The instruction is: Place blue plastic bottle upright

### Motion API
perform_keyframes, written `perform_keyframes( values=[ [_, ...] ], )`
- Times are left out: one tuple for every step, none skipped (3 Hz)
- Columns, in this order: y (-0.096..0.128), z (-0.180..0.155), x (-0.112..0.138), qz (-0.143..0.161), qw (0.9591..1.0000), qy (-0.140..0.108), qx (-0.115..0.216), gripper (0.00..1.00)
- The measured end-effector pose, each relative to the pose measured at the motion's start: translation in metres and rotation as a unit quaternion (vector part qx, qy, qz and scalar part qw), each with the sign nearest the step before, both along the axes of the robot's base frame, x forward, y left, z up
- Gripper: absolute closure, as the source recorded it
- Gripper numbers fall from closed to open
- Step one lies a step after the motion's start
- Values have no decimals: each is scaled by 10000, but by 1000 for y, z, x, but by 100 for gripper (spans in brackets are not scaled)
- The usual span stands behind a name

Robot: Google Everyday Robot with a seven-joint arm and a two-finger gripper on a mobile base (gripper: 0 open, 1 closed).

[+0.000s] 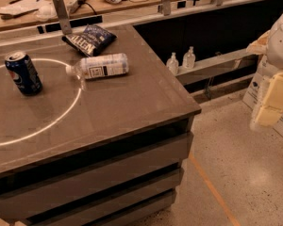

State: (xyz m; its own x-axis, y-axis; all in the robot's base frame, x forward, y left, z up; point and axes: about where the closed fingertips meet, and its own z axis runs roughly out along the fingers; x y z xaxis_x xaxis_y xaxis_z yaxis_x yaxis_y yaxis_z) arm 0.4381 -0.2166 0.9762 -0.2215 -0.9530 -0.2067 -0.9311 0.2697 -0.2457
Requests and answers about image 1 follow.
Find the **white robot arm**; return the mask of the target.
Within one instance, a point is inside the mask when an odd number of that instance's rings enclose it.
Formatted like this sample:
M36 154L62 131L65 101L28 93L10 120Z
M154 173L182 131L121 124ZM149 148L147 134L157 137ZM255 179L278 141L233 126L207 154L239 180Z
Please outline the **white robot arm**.
M264 75L259 83L258 102L253 109L250 127L274 126L283 115L283 13L246 51L267 58L267 64L276 67L272 76Z

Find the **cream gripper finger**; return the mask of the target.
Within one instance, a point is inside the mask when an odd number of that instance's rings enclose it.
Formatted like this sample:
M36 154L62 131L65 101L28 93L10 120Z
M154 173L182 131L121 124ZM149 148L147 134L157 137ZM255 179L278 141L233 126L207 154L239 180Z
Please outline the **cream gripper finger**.
M281 110L255 105L251 115L250 128L254 131L260 131L264 128L273 127L279 121L282 114L283 111Z
M263 105L283 111L283 72L277 73L270 80L270 86L263 99Z

